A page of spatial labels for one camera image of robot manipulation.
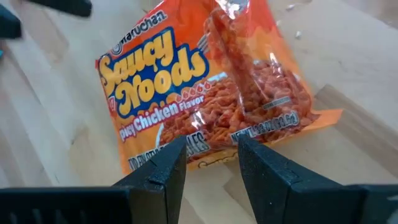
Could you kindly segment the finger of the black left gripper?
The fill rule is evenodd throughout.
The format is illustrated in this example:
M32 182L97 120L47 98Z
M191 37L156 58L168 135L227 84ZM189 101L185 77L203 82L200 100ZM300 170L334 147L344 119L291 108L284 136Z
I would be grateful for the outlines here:
M90 0L28 0L28 1L78 17L90 17L93 7Z
M0 36L2 39L22 37L21 22L11 11L0 5Z

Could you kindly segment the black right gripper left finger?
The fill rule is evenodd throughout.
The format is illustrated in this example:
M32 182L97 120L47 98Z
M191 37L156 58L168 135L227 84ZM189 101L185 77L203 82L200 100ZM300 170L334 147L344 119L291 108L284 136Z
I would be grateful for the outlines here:
M174 139L115 185L126 191L124 223L177 224L187 171L187 140Z

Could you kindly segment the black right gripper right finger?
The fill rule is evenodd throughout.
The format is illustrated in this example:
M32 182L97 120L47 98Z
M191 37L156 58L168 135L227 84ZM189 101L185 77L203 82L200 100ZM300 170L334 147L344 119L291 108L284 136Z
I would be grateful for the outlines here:
M238 137L241 175L258 223L358 223L365 192L341 185L258 143Z

